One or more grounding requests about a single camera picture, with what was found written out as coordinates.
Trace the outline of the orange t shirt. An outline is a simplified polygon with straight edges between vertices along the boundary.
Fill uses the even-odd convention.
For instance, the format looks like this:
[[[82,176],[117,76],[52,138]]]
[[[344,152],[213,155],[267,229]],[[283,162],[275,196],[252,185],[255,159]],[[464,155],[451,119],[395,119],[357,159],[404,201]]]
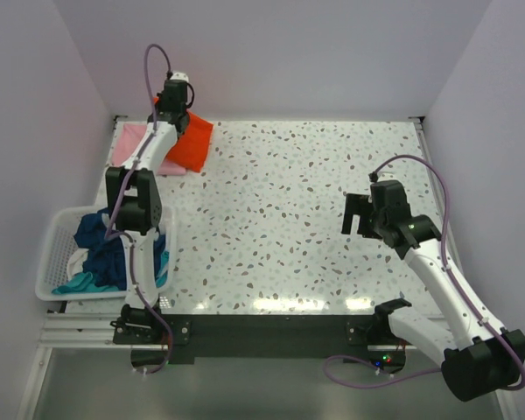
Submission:
[[[206,160],[214,125],[189,112],[190,121],[185,133],[164,158],[157,174],[162,176],[185,175],[187,171],[199,173]]]

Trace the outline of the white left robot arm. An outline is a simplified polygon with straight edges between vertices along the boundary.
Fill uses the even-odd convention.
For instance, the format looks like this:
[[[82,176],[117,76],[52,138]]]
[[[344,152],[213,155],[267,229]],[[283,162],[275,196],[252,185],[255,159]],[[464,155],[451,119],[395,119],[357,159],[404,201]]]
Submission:
[[[153,315],[158,304],[153,245],[163,215],[156,174],[166,154],[190,122],[193,86],[184,73],[169,73],[152,104],[142,140],[123,164],[105,172],[109,223],[108,241],[122,241],[127,294],[122,315],[136,318],[133,333],[144,343],[158,341],[164,322]]]

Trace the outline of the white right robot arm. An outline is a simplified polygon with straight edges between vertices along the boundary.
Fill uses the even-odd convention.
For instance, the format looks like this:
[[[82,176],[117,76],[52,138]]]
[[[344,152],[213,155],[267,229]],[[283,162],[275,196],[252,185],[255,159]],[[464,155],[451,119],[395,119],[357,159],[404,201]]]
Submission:
[[[509,330],[452,267],[434,221],[411,212],[397,180],[375,182],[369,194],[349,193],[341,232],[382,241],[419,277],[444,316],[441,327],[403,297],[374,308],[367,340],[409,342],[436,363],[449,390],[462,402],[495,390],[525,386],[525,335]]]

